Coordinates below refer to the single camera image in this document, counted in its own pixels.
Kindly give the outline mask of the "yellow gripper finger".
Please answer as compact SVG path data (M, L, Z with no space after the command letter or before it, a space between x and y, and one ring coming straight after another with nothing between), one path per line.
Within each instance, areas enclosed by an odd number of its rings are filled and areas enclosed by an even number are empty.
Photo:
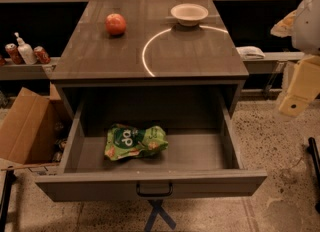
M287 14L282 20L277 22L271 29L270 33L276 37L290 37L292 35L293 23L296 11Z
M293 66L293 73L278 111L289 117L299 116L320 94L320 57L305 56Z

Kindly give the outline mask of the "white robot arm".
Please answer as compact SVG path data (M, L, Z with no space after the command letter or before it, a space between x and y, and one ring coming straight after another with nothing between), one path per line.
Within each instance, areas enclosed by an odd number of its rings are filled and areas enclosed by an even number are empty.
M320 0L303 0L271 29L277 37L290 36L292 46L304 53L293 66L293 74L278 110L296 117L320 93Z

